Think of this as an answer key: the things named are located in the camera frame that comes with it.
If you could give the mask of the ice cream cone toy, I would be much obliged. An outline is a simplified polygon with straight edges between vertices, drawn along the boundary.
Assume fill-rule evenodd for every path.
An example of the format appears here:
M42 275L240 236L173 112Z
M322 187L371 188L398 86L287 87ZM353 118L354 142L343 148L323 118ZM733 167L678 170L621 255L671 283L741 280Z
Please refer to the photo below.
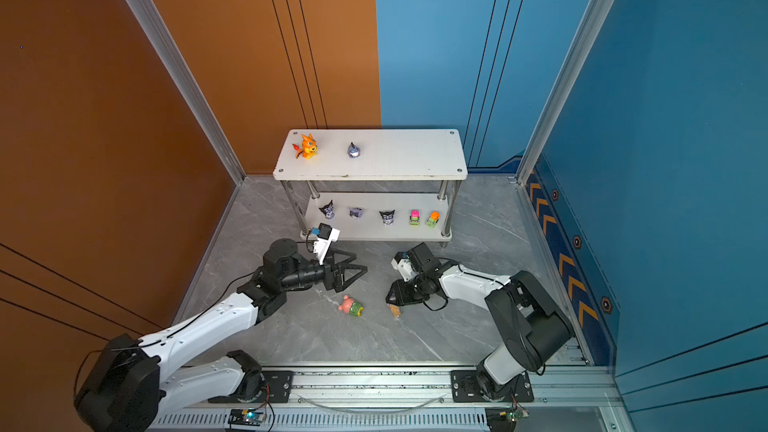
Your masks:
M390 309L394 318L399 319L401 317L401 310L398 306L389 304L388 308Z

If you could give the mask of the black white kuromi toy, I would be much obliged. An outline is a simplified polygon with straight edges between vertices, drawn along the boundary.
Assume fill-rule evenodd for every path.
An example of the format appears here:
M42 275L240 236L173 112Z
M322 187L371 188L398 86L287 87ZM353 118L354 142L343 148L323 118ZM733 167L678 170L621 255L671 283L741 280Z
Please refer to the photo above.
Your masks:
M323 215L323 217L327 220L332 220L335 217L335 206L334 201L330 200L325 205L321 206L319 208L319 211Z

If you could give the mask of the blue grey eeyore toy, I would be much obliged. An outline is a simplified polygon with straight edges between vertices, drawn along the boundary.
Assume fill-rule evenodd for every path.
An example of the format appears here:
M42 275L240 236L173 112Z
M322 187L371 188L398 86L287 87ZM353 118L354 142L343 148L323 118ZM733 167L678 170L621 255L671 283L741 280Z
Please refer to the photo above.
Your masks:
M353 142L351 142L347 148L347 155L350 158L358 158L361 155L361 150Z

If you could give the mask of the orange fox toy figure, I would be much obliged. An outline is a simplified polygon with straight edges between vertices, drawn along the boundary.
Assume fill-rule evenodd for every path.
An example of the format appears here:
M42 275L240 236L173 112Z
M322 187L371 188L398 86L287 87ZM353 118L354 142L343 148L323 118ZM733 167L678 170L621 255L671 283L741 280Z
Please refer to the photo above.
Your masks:
M318 145L312 134L302 134L301 143L294 143L293 149L296 158L311 159L317 155Z

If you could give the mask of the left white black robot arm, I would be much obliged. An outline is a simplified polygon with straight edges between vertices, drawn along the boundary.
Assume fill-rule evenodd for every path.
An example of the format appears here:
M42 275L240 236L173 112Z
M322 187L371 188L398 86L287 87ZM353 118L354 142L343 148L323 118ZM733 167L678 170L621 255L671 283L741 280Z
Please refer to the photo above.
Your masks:
M193 358L269 318L291 292L321 283L345 291L367 266L353 253L321 246L305 258L292 239L273 242L263 263L235 292L179 324L132 339L110 340L76 389L79 418L94 431L145 431L162 415L206 401L266 401L262 367L242 350L200 366Z

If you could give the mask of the green orange toy car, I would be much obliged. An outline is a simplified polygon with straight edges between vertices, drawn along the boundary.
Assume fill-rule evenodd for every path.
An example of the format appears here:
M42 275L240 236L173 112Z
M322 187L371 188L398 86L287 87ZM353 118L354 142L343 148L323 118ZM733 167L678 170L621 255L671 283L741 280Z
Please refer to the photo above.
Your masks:
M439 220L440 220L440 213L438 211L433 211L427 217L425 225L429 228L435 228L439 223Z

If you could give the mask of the purple bat toy figure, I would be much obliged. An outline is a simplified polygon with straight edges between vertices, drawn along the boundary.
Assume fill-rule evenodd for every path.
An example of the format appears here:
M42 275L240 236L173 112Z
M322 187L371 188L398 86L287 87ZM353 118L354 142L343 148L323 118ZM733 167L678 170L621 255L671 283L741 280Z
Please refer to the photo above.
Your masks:
M363 209L359 207L350 207L349 216L355 219L359 219L363 216Z

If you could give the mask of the pink green block toy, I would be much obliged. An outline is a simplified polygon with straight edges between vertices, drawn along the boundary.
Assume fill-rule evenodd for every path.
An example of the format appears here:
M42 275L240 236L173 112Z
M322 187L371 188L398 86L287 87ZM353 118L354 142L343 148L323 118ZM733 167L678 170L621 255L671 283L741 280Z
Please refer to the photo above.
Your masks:
M419 226L420 219L421 219L420 212L418 210L412 210L410 212L409 223L411 226Z

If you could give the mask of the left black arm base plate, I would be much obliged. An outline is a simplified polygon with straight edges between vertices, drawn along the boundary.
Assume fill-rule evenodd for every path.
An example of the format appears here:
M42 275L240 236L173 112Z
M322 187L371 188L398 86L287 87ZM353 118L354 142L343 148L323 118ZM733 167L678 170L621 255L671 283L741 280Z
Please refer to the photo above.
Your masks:
M227 396L212 397L208 403L262 404L287 403L294 373L289 370L247 372L235 391Z

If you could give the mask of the grey purple kuromi toy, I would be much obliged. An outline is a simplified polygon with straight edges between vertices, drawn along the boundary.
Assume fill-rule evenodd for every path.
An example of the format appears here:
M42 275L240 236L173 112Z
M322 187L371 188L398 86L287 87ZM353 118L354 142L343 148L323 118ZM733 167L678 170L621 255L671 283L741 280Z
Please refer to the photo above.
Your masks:
M391 226L395 222L395 210L380 210L379 215L385 226Z

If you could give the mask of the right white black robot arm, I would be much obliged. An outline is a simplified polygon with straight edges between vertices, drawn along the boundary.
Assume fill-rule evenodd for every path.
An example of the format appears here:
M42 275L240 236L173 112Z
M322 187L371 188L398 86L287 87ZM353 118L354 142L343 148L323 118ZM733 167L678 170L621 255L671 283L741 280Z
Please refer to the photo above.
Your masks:
M567 314L530 272L493 275L436 257L420 243L399 252L392 266L400 278L392 283L386 302L395 307L428 306L438 296L445 303L459 300L490 313L501 344L477 365L468 382L470 397L506 401L527 373L543 374L546 362L575 330Z

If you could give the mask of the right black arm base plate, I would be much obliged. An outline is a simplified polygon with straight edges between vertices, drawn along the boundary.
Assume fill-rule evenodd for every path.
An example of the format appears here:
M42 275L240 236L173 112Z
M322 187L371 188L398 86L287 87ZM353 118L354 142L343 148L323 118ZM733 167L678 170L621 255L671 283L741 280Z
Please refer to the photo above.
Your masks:
M453 401L532 403L533 387L527 372L499 384L487 372L478 370L453 370L450 373Z

